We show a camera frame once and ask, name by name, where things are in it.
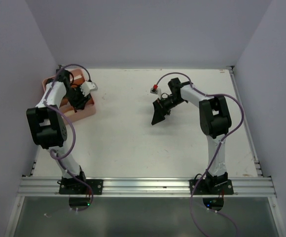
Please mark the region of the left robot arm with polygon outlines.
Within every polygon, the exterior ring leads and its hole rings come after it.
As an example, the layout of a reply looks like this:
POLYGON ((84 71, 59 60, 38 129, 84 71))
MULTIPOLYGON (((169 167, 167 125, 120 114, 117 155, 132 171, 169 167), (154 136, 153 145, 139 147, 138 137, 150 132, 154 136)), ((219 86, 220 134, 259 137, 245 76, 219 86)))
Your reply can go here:
POLYGON ((59 182, 61 194, 90 191, 85 174, 72 155, 76 143, 73 120, 61 111, 61 103, 66 100, 75 113, 83 111, 92 99, 91 91, 97 87, 90 80, 77 84, 74 77, 75 73, 72 71, 57 69, 56 75, 46 80, 45 92, 40 102, 26 111, 33 142, 49 152, 62 172, 59 182), (70 146, 66 144, 67 125, 72 128, 70 146))

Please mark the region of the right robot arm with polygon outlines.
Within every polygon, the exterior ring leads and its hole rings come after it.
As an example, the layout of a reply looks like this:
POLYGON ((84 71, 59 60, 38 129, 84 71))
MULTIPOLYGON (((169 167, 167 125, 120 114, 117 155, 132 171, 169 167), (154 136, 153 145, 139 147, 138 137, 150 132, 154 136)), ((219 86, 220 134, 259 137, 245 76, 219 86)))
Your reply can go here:
POLYGON ((200 181, 201 188, 216 194, 227 184, 228 173, 225 164, 225 141, 223 137, 229 132, 232 125, 227 102, 224 96, 209 96, 191 86, 190 82, 180 82, 178 78, 168 82, 171 94, 163 98, 160 89, 154 85, 152 93, 158 93, 153 102, 154 114, 152 125, 165 120, 171 109, 183 103, 190 102, 199 109, 200 128, 208 141, 208 171, 204 181, 200 181))

